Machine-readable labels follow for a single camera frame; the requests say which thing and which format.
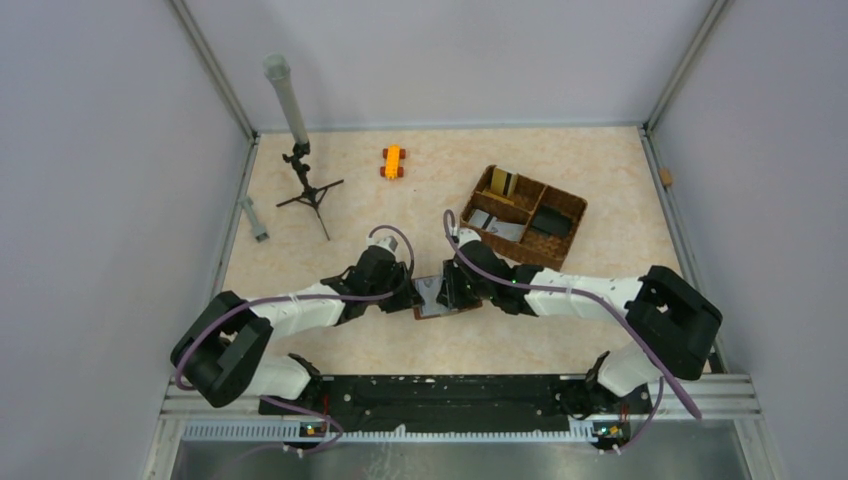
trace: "aluminum frame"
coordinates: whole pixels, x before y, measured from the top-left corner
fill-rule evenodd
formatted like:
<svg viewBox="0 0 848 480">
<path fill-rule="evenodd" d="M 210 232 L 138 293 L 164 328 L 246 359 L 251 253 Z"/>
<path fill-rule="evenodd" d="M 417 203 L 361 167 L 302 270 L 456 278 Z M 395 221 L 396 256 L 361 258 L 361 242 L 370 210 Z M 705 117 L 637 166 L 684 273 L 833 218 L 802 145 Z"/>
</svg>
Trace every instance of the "aluminum frame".
<svg viewBox="0 0 848 480">
<path fill-rule="evenodd" d="M 197 53 L 204 70 L 218 92 L 222 102 L 232 115 L 242 133 L 250 140 L 251 147 L 245 162 L 245 171 L 239 184 L 239 197 L 247 192 L 253 164 L 259 145 L 259 135 L 252 128 L 247 115 L 238 101 L 219 63 L 206 42 L 200 28 L 197 26 L 184 0 L 167 0 L 172 12 L 187 36 L 187 41 Z M 708 39 L 713 34 L 716 25 L 726 13 L 732 0 L 715 0 L 706 18 L 693 38 L 680 64 L 675 69 L 650 117 L 639 129 L 639 134 L 651 171 L 663 213 L 671 234 L 672 243 L 680 262 L 684 278 L 696 288 L 703 288 L 697 262 L 692 255 L 684 222 L 674 194 L 663 187 L 659 181 L 659 169 L 662 162 L 653 141 L 653 132 L 662 121 L 668 106 L 688 78 L 695 61 L 702 53 Z M 231 213 L 230 225 L 226 233 L 220 257 L 216 262 L 216 273 L 210 296 L 217 294 L 223 285 L 229 264 L 230 255 L 238 229 L 240 209 L 237 202 Z M 716 350 L 721 356 L 720 338 L 716 342 Z M 756 398 L 751 379 L 740 374 L 710 374 L 698 382 L 685 383 L 687 391 L 693 395 L 702 408 L 705 419 L 730 419 L 734 421 L 740 448 L 748 466 L 752 480 L 787 478 L 780 461 L 777 449 L 766 429 L 759 402 Z M 649 385 L 652 395 L 656 395 L 657 384 Z M 240 398 L 223 409 L 213 409 L 198 394 L 177 390 L 173 379 L 168 387 L 166 397 L 160 411 L 156 432 L 148 453 L 148 460 L 143 474 L 145 479 L 170 479 L 174 465 L 177 463 L 177 453 L 182 436 L 195 420 L 230 421 L 253 420 L 258 415 L 256 409 L 258 399 Z M 679 400 L 672 392 L 663 401 L 663 406 L 657 414 L 657 421 L 691 419 Z M 597 416 L 593 420 L 610 420 Z"/>
</svg>

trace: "tripod stand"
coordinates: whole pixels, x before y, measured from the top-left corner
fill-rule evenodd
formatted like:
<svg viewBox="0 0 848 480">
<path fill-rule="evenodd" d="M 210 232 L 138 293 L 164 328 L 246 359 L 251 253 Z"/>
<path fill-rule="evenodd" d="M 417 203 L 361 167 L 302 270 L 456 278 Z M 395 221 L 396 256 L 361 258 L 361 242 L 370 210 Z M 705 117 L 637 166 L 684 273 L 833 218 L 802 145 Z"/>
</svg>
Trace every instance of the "tripod stand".
<svg viewBox="0 0 848 480">
<path fill-rule="evenodd" d="M 309 179 L 306 178 L 306 172 L 309 171 L 309 165 L 301 163 L 300 161 L 301 158 L 309 155 L 309 152 L 309 142 L 306 142 L 304 144 L 295 143 L 292 148 L 291 156 L 283 154 L 283 160 L 290 164 L 295 173 L 297 173 L 297 178 L 300 180 L 300 184 L 303 185 L 303 193 L 284 202 L 278 203 L 277 207 L 279 208 L 293 202 L 299 202 L 312 207 L 312 209 L 315 210 L 315 215 L 318 216 L 318 221 L 321 222 L 321 228 L 324 229 L 324 235 L 327 237 L 327 240 L 329 240 L 330 234 L 327 233 L 327 227 L 324 226 L 324 219 L 321 218 L 321 212 L 318 211 L 318 207 L 321 205 L 321 202 L 324 201 L 324 195 L 327 194 L 327 190 L 341 184 L 344 180 L 338 180 L 320 188 L 315 188 L 310 185 Z"/>
</svg>

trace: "orange toy car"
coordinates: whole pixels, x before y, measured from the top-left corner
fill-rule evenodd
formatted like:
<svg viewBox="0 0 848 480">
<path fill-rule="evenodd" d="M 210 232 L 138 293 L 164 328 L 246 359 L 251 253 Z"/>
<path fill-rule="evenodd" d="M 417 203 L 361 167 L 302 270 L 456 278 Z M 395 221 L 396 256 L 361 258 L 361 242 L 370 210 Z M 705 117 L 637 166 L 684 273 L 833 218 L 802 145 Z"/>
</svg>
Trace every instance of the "orange toy car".
<svg viewBox="0 0 848 480">
<path fill-rule="evenodd" d="M 400 166 L 400 161 L 406 158 L 406 149 L 397 145 L 389 145 L 389 148 L 383 149 L 383 158 L 386 159 L 386 166 L 380 167 L 381 177 L 394 180 L 403 176 L 403 167 Z"/>
</svg>

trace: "purple cable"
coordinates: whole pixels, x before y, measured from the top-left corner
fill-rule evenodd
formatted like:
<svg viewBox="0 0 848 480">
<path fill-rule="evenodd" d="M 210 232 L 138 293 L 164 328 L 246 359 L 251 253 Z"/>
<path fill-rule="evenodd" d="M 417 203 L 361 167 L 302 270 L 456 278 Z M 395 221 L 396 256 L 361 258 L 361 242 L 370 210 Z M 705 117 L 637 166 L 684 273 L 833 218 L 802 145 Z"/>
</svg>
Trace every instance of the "purple cable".
<svg viewBox="0 0 848 480">
<path fill-rule="evenodd" d="M 619 455 L 624 453 L 625 450 L 629 450 L 630 448 L 632 448 L 636 440 L 639 440 L 639 438 L 641 438 L 642 435 L 645 434 L 645 430 L 648 429 L 648 425 L 651 424 L 651 422 L 654 420 L 654 416 L 656 416 L 657 411 L 659 411 L 660 409 L 660 402 L 662 401 L 662 392 L 664 385 L 665 382 L 663 381 L 663 378 L 660 377 L 660 387 L 659 391 L 657 391 L 657 399 L 654 401 L 654 408 L 651 409 L 651 413 L 648 414 L 648 418 L 645 419 L 645 423 L 643 423 L 642 426 L 639 427 L 639 431 L 636 432 L 636 435 L 633 435 L 632 437 L 630 437 L 630 440 L 628 440 L 627 443 L 625 443 L 621 447 L 618 447 Z"/>
<path fill-rule="evenodd" d="M 598 305 L 600 305 L 601 307 L 603 307 L 604 310 L 609 312 L 609 314 L 612 315 L 613 318 L 615 318 L 615 320 L 619 323 L 619 325 L 621 325 L 621 327 L 624 330 L 626 330 L 627 333 L 630 334 L 631 337 L 633 337 L 633 340 L 639 345 L 639 347 L 642 348 L 642 351 L 645 352 L 645 355 L 648 356 L 648 358 L 651 360 L 651 363 L 653 363 L 654 366 L 657 367 L 660 370 L 660 372 L 662 372 L 663 377 L 665 377 L 669 386 L 674 391 L 674 393 L 677 395 L 677 398 L 680 399 L 680 402 L 686 407 L 686 410 L 693 417 L 695 417 L 695 419 L 697 419 L 697 420 L 700 420 L 703 417 L 703 415 L 701 415 L 701 410 L 698 408 L 697 405 L 695 405 L 695 401 L 692 400 L 692 397 L 689 396 L 689 394 L 686 392 L 686 390 L 683 389 L 683 386 L 680 385 L 680 382 L 677 381 L 677 379 L 674 377 L 674 375 L 671 374 L 671 372 L 662 363 L 662 361 L 659 359 L 659 357 L 657 357 L 657 354 L 654 353 L 653 350 L 651 350 L 651 347 L 649 347 L 648 344 L 645 343 L 644 340 L 642 340 L 642 337 L 640 337 L 639 334 L 636 333 L 635 330 L 633 330 L 633 327 L 631 327 L 630 324 L 627 323 L 627 320 L 623 316 L 621 316 L 621 314 L 618 313 L 618 311 L 612 305 L 607 303 L 607 301 L 604 300 L 603 297 L 596 295 L 596 294 L 594 294 L 590 291 L 587 291 L 587 290 L 580 290 L 579 288 L 564 288 L 564 287 L 552 287 L 552 286 L 548 286 L 548 285 L 529 285 L 529 284 L 526 284 L 526 283 L 512 283 L 509 280 L 506 280 L 506 279 L 503 279 L 503 278 L 500 278 L 500 277 L 496 277 L 495 275 L 492 275 L 491 273 L 489 273 L 489 272 L 483 270 L 482 268 L 478 267 L 477 265 L 474 265 L 473 263 L 471 263 L 471 261 L 468 260 L 468 258 L 465 256 L 465 254 L 463 254 L 459 250 L 459 245 L 456 244 L 456 242 L 453 240 L 453 237 L 451 236 L 451 229 L 454 228 L 454 226 L 456 226 L 456 216 L 454 216 L 454 214 L 451 210 L 445 210 L 444 215 L 442 215 L 442 224 L 445 227 L 445 237 L 447 237 L 448 243 L 450 243 L 450 246 L 451 246 L 451 248 L 453 248 L 454 253 L 456 253 L 456 255 L 460 258 L 460 260 L 462 260 L 463 263 L 465 263 L 468 266 L 468 268 L 470 268 L 471 270 L 474 270 L 474 272 L 476 272 L 478 275 L 482 276 L 483 278 L 485 278 L 487 280 L 491 280 L 495 283 L 500 283 L 501 285 L 505 285 L 507 287 L 520 288 L 522 290 L 539 290 L 539 291 L 542 291 L 542 292 L 572 293 L 574 295 L 578 295 L 578 296 L 581 296 L 581 297 L 588 298 L 589 300 L 592 300 L 595 303 L 597 303 Z"/>
<path fill-rule="evenodd" d="M 336 436 L 331 438 L 329 441 L 321 443 L 318 446 L 310 448 L 308 450 L 302 450 L 303 455 L 312 455 L 312 454 L 315 454 L 315 453 L 323 452 L 324 450 L 327 450 L 328 448 L 335 445 L 335 443 L 338 442 L 340 438 L 342 438 L 342 435 L 344 435 L 344 429 L 342 428 L 342 426 L 339 424 L 339 422 L 337 422 L 334 418 L 330 417 L 329 415 L 323 415 L 323 414 L 318 413 L 314 410 L 309 410 L 308 408 L 298 407 L 297 405 L 291 405 L 289 403 L 281 402 L 277 399 L 274 399 L 274 398 L 271 398 L 271 397 L 268 397 L 268 396 L 265 396 L 265 395 L 263 395 L 259 398 L 264 402 L 268 402 L 271 405 L 274 405 L 275 407 L 285 408 L 286 410 L 290 410 L 290 411 L 295 412 L 295 413 L 300 413 L 300 414 L 303 414 L 303 415 L 309 415 L 311 417 L 320 418 L 320 419 L 324 420 L 325 422 L 327 422 L 328 424 L 332 425 L 337 430 Z M 212 475 L 212 477 L 210 477 L 210 480 L 216 480 L 216 479 L 220 478 L 221 475 L 223 475 L 224 472 L 229 470 L 233 465 L 241 462 L 242 460 L 244 460 L 247 457 L 256 455 L 257 453 L 260 453 L 260 452 L 264 452 L 265 450 L 283 450 L 283 451 L 290 451 L 290 452 L 297 452 L 298 451 L 297 448 L 289 447 L 288 445 L 286 445 L 284 443 L 266 443 L 266 444 L 262 444 L 262 445 L 257 445 L 255 447 L 251 448 L 250 450 L 247 450 L 246 452 L 241 453 L 239 456 L 230 460 L 229 462 L 227 462 L 223 467 L 218 469 L 218 471 L 215 472 L 215 474 Z"/>
<path fill-rule="evenodd" d="M 406 248 L 409 251 L 409 276 L 412 276 L 412 271 L 415 268 L 415 253 L 412 250 L 412 244 L 409 242 L 409 238 L 400 231 L 399 228 L 394 227 L 392 225 L 379 225 L 374 227 L 373 230 L 368 234 L 368 237 L 372 237 L 374 232 L 378 230 L 391 230 L 397 233 L 400 238 L 403 240 L 403 243 L 406 244 Z M 342 300 L 347 302 L 378 302 L 380 300 L 384 300 L 386 298 L 394 295 L 395 292 L 387 292 L 382 293 L 380 295 L 368 295 L 368 296 L 358 296 L 358 295 L 330 295 L 325 293 L 311 293 L 308 295 L 300 295 L 297 297 L 298 300 Z M 186 364 L 188 364 L 188 359 L 191 358 L 192 355 L 200 348 L 200 345 L 210 336 L 213 332 L 221 328 L 221 325 L 224 322 L 227 322 L 229 319 L 233 318 L 239 312 L 243 312 L 251 307 L 256 307 L 259 305 L 264 305 L 266 303 L 276 303 L 276 302 L 290 302 L 292 300 L 291 296 L 284 295 L 281 297 L 266 297 L 266 298 L 258 298 L 256 300 L 252 300 L 250 302 L 245 302 L 239 305 L 238 307 L 230 310 L 229 312 L 218 317 L 214 322 L 210 323 L 208 327 L 206 327 L 200 335 L 197 336 L 197 339 L 188 347 L 188 349 L 183 353 L 183 356 L 180 357 L 179 363 L 177 363 L 177 371 L 174 374 L 174 381 L 177 385 L 177 388 L 180 390 L 194 390 L 194 387 L 190 385 L 186 385 L 183 383 L 183 370 L 185 370 Z"/>
</svg>

